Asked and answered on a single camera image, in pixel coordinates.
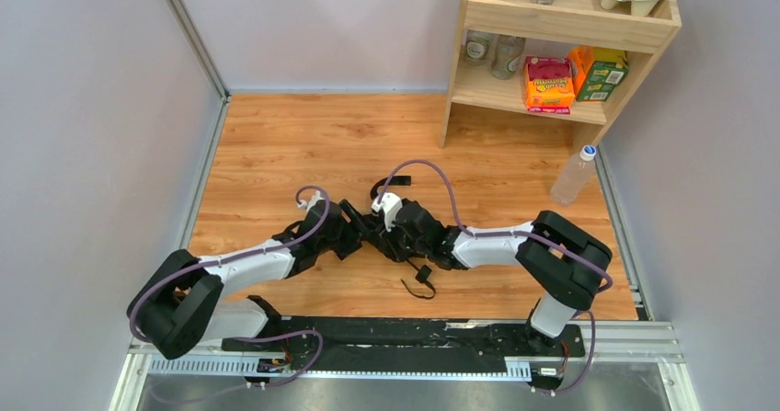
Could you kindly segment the black folding umbrella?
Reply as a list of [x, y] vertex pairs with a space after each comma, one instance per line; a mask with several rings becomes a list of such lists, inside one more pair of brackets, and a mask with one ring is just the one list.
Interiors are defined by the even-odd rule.
[[437, 292], [430, 282], [432, 269], [416, 265], [414, 258], [428, 259], [442, 238], [444, 227], [418, 201], [401, 198], [389, 189], [409, 187], [410, 175], [386, 177], [377, 181], [370, 190], [371, 211], [362, 216], [363, 238], [385, 257], [398, 263], [406, 263], [415, 271], [415, 282], [425, 287], [426, 293], [415, 292], [402, 280], [405, 290], [421, 300], [432, 300]]

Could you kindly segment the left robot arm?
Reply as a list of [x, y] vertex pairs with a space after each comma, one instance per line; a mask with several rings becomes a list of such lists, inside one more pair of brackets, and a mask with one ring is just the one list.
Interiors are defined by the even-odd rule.
[[196, 257], [186, 249], [170, 253], [127, 309], [132, 333], [166, 359], [178, 359], [199, 344], [256, 337], [274, 313], [251, 299], [227, 296], [260, 282], [292, 278], [326, 252], [340, 260], [361, 246], [351, 223], [354, 208], [314, 196], [304, 219], [271, 239], [224, 255]]

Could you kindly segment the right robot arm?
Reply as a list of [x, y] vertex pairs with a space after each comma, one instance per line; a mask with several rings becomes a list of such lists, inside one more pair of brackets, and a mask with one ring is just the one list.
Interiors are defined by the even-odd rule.
[[371, 219], [377, 248], [396, 262], [415, 257], [445, 270], [524, 268], [545, 291], [524, 331], [535, 349], [556, 346], [567, 322], [612, 284], [610, 248], [554, 211], [504, 229], [461, 228], [443, 225], [413, 200], [385, 195], [374, 199]]

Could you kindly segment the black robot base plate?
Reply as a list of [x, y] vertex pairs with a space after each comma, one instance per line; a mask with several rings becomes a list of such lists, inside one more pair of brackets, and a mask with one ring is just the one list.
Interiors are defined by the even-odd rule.
[[280, 352], [292, 368], [313, 371], [410, 373], [498, 373], [507, 357], [584, 357], [576, 325], [567, 325], [558, 342], [533, 340], [519, 323], [477, 324], [467, 320], [290, 316], [274, 319], [262, 337], [280, 342], [248, 344], [223, 340], [225, 351]]

